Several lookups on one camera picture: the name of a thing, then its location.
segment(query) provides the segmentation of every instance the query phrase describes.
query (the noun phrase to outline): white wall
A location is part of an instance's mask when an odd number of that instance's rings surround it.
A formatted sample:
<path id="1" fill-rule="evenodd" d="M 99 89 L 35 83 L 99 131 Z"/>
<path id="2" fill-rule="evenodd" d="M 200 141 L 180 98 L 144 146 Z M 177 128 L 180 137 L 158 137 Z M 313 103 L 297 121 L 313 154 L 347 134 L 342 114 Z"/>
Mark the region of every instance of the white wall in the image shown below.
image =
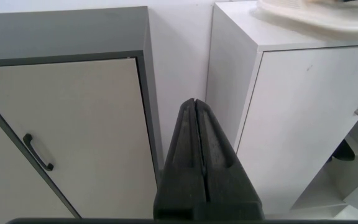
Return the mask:
<path id="1" fill-rule="evenodd" d="M 0 12 L 148 6 L 165 158 L 181 103 L 189 98 L 205 100 L 212 8 L 215 1 L 0 0 Z"/>

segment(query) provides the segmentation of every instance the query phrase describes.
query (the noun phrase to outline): white cabinet door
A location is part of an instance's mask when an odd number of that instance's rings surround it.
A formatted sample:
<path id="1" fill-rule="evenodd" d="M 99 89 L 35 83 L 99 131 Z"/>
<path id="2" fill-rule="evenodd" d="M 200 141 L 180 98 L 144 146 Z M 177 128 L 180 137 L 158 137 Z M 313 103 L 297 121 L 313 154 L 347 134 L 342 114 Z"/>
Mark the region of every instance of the white cabinet door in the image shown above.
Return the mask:
<path id="1" fill-rule="evenodd" d="M 0 128 L 0 224 L 25 217 L 73 215 Z"/>
<path id="2" fill-rule="evenodd" d="M 84 218 L 152 218 L 157 186 L 135 59 L 0 67 L 0 113 Z"/>
<path id="3" fill-rule="evenodd" d="M 265 52 L 238 157 L 265 213 L 285 213 L 358 120 L 358 47 Z"/>

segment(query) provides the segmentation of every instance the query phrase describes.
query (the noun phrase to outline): black edge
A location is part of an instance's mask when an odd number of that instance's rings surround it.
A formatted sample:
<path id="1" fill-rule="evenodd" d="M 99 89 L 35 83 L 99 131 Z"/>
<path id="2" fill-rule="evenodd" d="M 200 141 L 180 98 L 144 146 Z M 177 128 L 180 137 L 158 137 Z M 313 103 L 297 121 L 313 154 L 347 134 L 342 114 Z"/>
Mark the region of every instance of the black edge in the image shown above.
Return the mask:
<path id="1" fill-rule="evenodd" d="M 137 73 L 139 77 L 139 86 L 140 92 L 142 93 L 142 103 L 143 103 L 143 111 L 144 116 L 146 119 L 146 127 L 147 127 L 147 134 L 149 136 L 149 145 L 152 154 L 153 160 L 153 168 L 154 168 L 154 176 L 155 181 L 158 186 L 160 183 L 160 175 L 159 175 L 159 167 L 158 167 L 158 160 L 157 160 L 157 151 L 155 147 L 155 135 L 154 135 L 154 124 L 152 119 L 152 113 L 150 108 L 150 98 L 149 98 L 149 91 L 147 86 L 147 77 L 145 71 L 145 63 L 144 57 L 137 57 L 136 58 L 136 65 L 137 65 Z"/>
<path id="2" fill-rule="evenodd" d="M 39 173 L 39 175 L 44 179 L 48 186 L 55 192 L 57 197 L 63 202 L 67 209 L 73 214 L 75 218 L 81 218 L 80 214 L 75 210 L 67 198 L 62 194 L 59 188 L 53 183 L 52 179 L 46 174 L 46 172 L 40 167 L 38 162 L 30 154 L 27 148 L 23 145 L 22 141 L 17 137 L 16 133 L 8 125 L 5 119 L 0 115 L 0 127 L 5 132 L 5 134 L 11 139 L 15 146 L 20 150 L 23 156 L 30 162 L 34 169 Z"/>
<path id="3" fill-rule="evenodd" d="M 84 218 L 81 220 L 64 218 L 21 218 L 10 221 L 8 224 L 184 224 L 183 221 L 159 221 L 154 220 L 131 220 L 131 219 L 103 219 L 103 218 Z M 215 221 L 214 224 L 358 224 L 358 220 L 243 220 L 231 222 Z M 211 224 L 211 222 L 192 221 L 191 224 Z"/>
<path id="4" fill-rule="evenodd" d="M 110 52 L 97 54 L 83 54 L 83 55 L 60 55 L 48 57 L 34 57 L 34 58 L 12 58 L 0 59 L 0 67 L 16 66 L 16 65 L 40 65 L 46 63 L 67 63 L 67 62 L 87 62 L 93 60 L 112 60 L 128 57 L 143 56 L 142 50 L 133 50 L 127 52 Z"/>
<path id="5" fill-rule="evenodd" d="M 154 62 L 152 52 L 152 41 L 150 35 L 149 12 L 147 12 L 147 20 L 145 21 L 144 34 L 144 65 L 145 77 L 147 83 L 147 93 L 149 97 L 150 117 L 147 117 L 152 123 L 152 131 L 154 134 L 154 154 L 157 157 L 154 162 L 157 163 L 156 175 L 160 177 L 160 173 L 164 167 L 164 156 L 161 141 L 160 119 L 158 115 L 157 88 L 155 83 Z"/>

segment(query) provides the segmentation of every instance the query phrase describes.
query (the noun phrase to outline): black handle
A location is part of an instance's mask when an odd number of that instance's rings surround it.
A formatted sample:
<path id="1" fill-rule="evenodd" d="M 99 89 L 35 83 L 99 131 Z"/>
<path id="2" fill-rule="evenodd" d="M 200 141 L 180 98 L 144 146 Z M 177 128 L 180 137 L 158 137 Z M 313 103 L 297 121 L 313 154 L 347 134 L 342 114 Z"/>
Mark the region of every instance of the black handle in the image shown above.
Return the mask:
<path id="1" fill-rule="evenodd" d="M 34 156 L 35 160 L 38 161 L 39 164 L 41 164 L 41 166 L 47 170 L 47 171 L 52 171 L 53 170 L 53 165 L 51 163 L 48 163 L 48 165 L 46 165 L 41 158 L 38 156 L 38 154 L 35 152 L 34 148 L 31 146 L 31 140 L 32 140 L 32 136 L 31 134 L 27 133 L 25 134 L 25 136 L 23 137 L 23 141 L 25 146 L 27 146 L 27 148 L 29 149 L 29 151 L 31 152 L 31 154 Z"/>

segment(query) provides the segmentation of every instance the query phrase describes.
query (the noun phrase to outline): cabinet top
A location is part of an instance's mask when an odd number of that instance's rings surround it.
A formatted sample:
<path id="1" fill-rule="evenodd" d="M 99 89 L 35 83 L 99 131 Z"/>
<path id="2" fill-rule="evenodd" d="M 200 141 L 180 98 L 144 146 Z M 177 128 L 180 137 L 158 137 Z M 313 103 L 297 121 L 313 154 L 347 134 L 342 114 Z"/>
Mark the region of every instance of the cabinet top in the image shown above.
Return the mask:
<path id="1" fill-rule="evenodd" d="M 147 7 L 3 13 L 0 60 L 142 53 L 148 19 Z"/>
<path id="2" fill-rule="evenodd" d="M 271 16 L 257 8 L 257 1 L 219 2 L 214 13 L 220 12 L 245 33 L 257 51 L 358 45 L 358 34 L 335 32 Z"/>

